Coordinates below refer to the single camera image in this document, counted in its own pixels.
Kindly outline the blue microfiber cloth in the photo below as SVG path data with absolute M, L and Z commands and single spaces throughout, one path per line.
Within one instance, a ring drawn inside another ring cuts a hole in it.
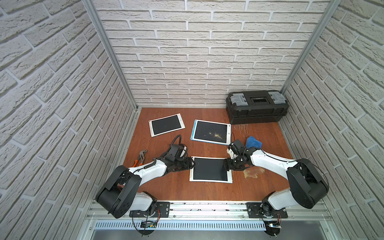
M 259 140 L 255 139 L 253 136 L 250 136 L 246 140 L 246 148 L 256 148 L 256 149 L 261 149 L 262 148 L 262 142 Z

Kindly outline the large white drawing tablet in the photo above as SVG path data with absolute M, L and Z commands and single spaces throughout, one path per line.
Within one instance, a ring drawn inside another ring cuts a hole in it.
M 226 170 L 224 158 L 192 157 L 195 162 L 190 170 L 190 182 L 211 182 L 232 184 L 232 172 Z

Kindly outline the blue framed drawing tablet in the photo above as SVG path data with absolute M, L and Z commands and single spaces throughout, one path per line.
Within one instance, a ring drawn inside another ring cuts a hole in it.
M 191 140 L 227 146 L 231 142 L 231 128 L 231 124 L 195 120 Z

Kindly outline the small white drawing tablet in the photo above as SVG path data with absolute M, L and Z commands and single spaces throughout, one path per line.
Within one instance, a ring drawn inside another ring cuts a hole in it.
M 185 128 L 181 114 L 175 114 L 164 118 L 149 121 L 151 137 Z

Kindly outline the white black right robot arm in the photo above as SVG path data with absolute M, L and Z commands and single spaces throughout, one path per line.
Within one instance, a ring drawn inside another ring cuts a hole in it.
M 286 159 L 254 147 L 238 147 L 234 143 L 228 146 L 227 153 L 230 156 L 224 163 L 227 171 L 244 171 L 248 165 L 249 168 L 269 170 L 288 180 L 287 189 L 274 192 L 262 200 L 261 214 L 267 218 L 296 205 L 312 209 L 329 192 L 328 182 L 308 159 Z

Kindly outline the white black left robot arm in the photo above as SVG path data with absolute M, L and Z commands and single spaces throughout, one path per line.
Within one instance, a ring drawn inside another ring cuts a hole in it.
M 149 217 L 156 211 L 157 199 L 147 192 L 139 193 L 139 187 L 168 173 L 190 170 L 194 166 L 191 157 L 172 161 L 168 156 L 154 158 L 151 163 L 139 167 L 118 166 L 98 191 L 95 200 L 116 219 L 131 211 L 140 211 Z

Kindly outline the black plastic toolbox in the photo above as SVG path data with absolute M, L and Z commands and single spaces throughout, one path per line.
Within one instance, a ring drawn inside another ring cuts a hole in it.
M 226 98 L 232 125 L 278 122 L 288 108 L 288 101 L 278 91 L 232 92 Z

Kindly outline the orange handled pliers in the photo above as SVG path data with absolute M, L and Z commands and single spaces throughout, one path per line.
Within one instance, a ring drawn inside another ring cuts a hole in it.
M 146 153 L 147 153 L 147 150 L 140 151 L 137 159 L 134 162 L 133 168 L 142 166 L 144 164 Z

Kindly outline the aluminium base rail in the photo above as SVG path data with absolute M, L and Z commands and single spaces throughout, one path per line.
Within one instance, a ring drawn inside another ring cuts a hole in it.
M 86 215 L 90 230 L 197 230 L 264 231 L 279 229 L 288 221 L 315 221 L 324 224 L 332 217 L 323 202 L 312 209 L 287 207 L 271 218 L 260 210 L 260 202 L 165 201 L 146 217 L 138 211 L 116 219 L 93 202 Z

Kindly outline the right aluminium corner post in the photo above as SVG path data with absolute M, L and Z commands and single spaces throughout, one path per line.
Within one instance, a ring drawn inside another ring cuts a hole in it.
M 284 84 L 282 85 L 282 88 L 280 92 L 284 94 L 292 82 L 294 81 L 294 77 L 299 72 L 301 66 L 306 61 L 307 57 L 310 55 L 312 49 L 316 45 L 317 41 L 319 40 L 321 34 L 323 33 L 324 29 L 330 22 L 332 16 L 334 15 L 335 11 L 337 10 L 338 6 L 340 5 L 341 0 L 331 0 L 329 4 L 327 5 L 326 10 L 324 11 L 324 14 L 322 15 L 321 19 L 317 23 L 313 33 L 309 37 L 309 40 L 307 41 L 305 47 L 303 48 L 303 51 L 299 55 L 297 61 L 295 62 L 293 68 L 291 69 L 290 73 L 287 76 L 287 79 L 285 80 Z

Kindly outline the aluminium corner post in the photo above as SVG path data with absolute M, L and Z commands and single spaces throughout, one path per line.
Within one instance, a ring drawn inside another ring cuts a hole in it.
M 341 0 L 331 0 L 329 4 L 327 5 L 326 10 L 324 11 L 324 14 L 322 15 L 321 19 L 317 23 L 313 33 L 309 37 L 309 40 L 307 41 L 305 47 L 303 48 L 303 51 L 299 55 L 297 61 L 295 62 L 293 68 L 291 69 L 290 73 L 287 76 L 287 79 L 285 80 L 284 84 L 282 85 L 282 88 L 280 92 L 284 94 L 292 82 L 294 81 L 294 77 L 299 72 L 301 66 L 306 61 L 307 57 L 310 55 L 312 49 L 316 45 L 317 41 L 319 40 L 321 34 L 323 33 L 324 29 L 330 22 L 332 16 L 334 15 L 335 11 L 337 10 L 338 6 L 340 5 Z
M 118 79 L 120 80 L 127 96 L 130 101 L 130 104 L 132 105 L 133 109 L 136 111 L 138 109 L 138 105 L 135 102 L 135 98 L 129 88 L 129 85 L 127 83 L 125 74 L 123 73 L 122 67 L 119 63 L 118 57 L 114 51 L 114 48 L 112 46 L 112 43 L 108 37 L 108 34 L 104 28 L 103 22 L 98 14 L 98 11 L 91 0 L 84 0 L 83 1 L 85 8 L 90 16 L 90 19 L 92 20 L 95 29 L 97 33 L 99 34 L 99 38 L 101 40 L 101 43 L 103 44 L 106 53 L 112 63 L 112 66 L 114 67 L 116 74 L 118 76 Z

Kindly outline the left aluminium corner post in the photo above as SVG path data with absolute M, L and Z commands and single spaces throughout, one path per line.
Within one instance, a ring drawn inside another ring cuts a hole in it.
M 112 46 L 112 43 L 108 37 L 108 34 L 104 28 L 103 22 L 98 14 L 98 11 L 91 0 L 84 0 L 83 1 L 85 8 L 90 16 L 90 19 L 92 20 L 95 29 L 97 33 L 99 34 L 99 38 L 101 40 L 101 43 L 103 44 L 106 53 L 112 63 L 112 66 L 114 67 L 116 74 L 118 76 L 118 79 L 120 80 L 127 96 L 130 101 L 130 104 L 132 105 L 133 109 L 136 111 L 138 109 L 138 105 L 135 102 L 135 98 L 129 88 L 129 85 L 127 83 L 125 74 L 123 73 L 122 67 L 119 63 L 118 57 L 114 51 L 114 48 Z

